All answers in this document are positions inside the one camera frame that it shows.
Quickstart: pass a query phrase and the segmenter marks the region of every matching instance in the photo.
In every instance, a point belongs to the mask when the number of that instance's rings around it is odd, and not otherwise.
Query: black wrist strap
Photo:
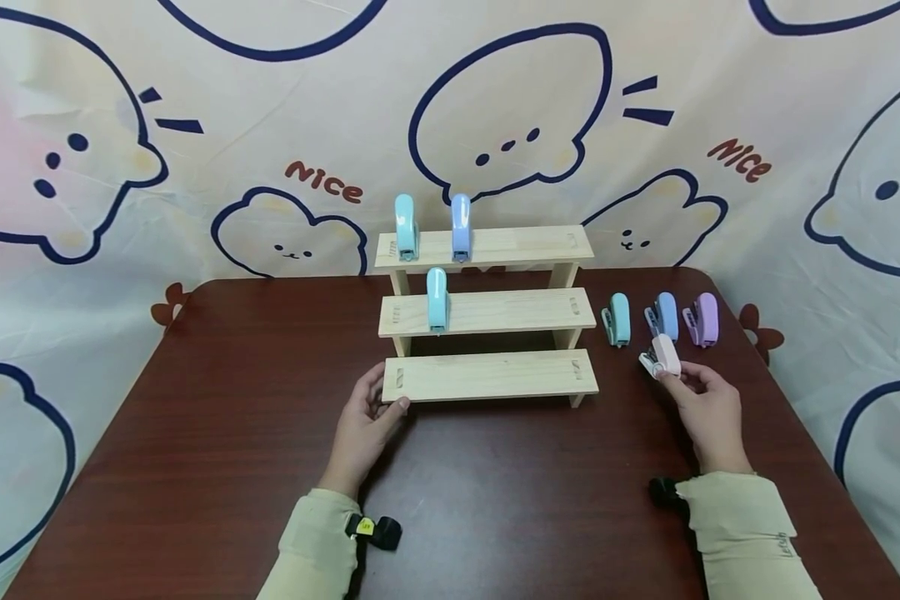
[[[362,514],[351,514],[347,520],[347,535],[356,539],[367,539],[368,542],[381,550],[396,550],[403,535],[403,527],[390,517],[380,517],[379,522],[374,523],[370,517]]]

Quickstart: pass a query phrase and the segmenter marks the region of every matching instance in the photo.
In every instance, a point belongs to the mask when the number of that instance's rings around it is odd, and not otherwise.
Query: shelf tier
[[[381,271],[417,271],[431,267],[489,267],[578,262],[593,258],[583,227],[509,227],[473,229],[470,260],[451,259],[450,232],[420,232],[417,260],[401,261],[396,233],[381,233],[374,267]]]
[[[587,350],[388,358],[382,401],[414,403],[569,396],[573,407],[596,393]]]
[[[442,335],[597,326],[587,291],[582,288],[451,293],[447,297],[450,301],[449,328]],[[383,298],[377,333],[382,338],[435,335],[427,324],[427,297]]]

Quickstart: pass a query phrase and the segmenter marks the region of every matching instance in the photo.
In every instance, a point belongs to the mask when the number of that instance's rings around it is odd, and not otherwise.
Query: cartoon character drawing
[[[448,206],[458,193],[476,202],[533,182],[562,182],[583,164],[583,138],[612,77],[610,43],[596,25],[558,23],[495,39],[420,98],[407,133],[413,163]],[[624,94],[657,84],[647,77]],[[624,116],[667,126],[673,112],[628,108]]]
[[[900,0],[749,0],[754,17],[774,36],[821,36],[855,29],[900,11]]]
[[[130,130],[118,113],[132,113]],[[100,46],[0,7],[0,242],[59,264],[90,260],[128,192],[167,175],[140,102]]]
[[[25,431],[14,440],[6,424]],[[73,480],[77,443],[70,423],[21,368],[0,362],[0,564],[31,542],[47,525]],[[27,501],[19,501],[26,494]],[[38,499],[46,506],[33,514]]]
[[[833,468],[900,572],[900,381],[874,387],[850,407]]]
[[[900,93],[853,141],[803,229],[861,266],[900,278]]]
[[[597,210],[582,223],[601,264],[610,267],[683,265],[713,233],[728,205],[698,196],[697,178],[670,169]]]
[[[158,1],[200,38],[263,63],[301,61],[329,52],[360,33],[387,4],[387,0],[352,0],[343,10],[304,0]]]
[[[297,197],[255,187],[212,220],[230,262],[261,278],[366,274],[367,234],[347,217],[315,217]]]

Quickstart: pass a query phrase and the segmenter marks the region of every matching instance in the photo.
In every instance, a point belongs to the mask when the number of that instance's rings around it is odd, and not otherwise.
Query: sleeve
[[[350,514],[359,512],[352,499],[329,490],[300,498],[257,600],[343,598],[357,568],[357,543],[343,530]]]
[[[715,472],[680,482],[677,493],[690,506],[710,600],[820,600],[772,481]]]

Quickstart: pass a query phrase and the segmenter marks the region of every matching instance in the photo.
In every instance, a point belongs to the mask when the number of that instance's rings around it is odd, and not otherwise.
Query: wooden shelf plank
[[[396,252],[396,233],[381,233],[374,267],[384,271],[430,267],[486,267],[538,263],[577,262],[593,258],[593,248],[583,227],[516,227],[474,229],[470,260],[450,258],[450,232],[420,232],[417,260],[401,261]]]
[[[382,401],[580,397],[596,393],[587,350],[388,358]]]
[[[589,329],[597,322],[583,288],[515,292],[450,292],[449,329],[442,335]],[[386,296],[380,308],[382,338],[433,335],[426,296]]]

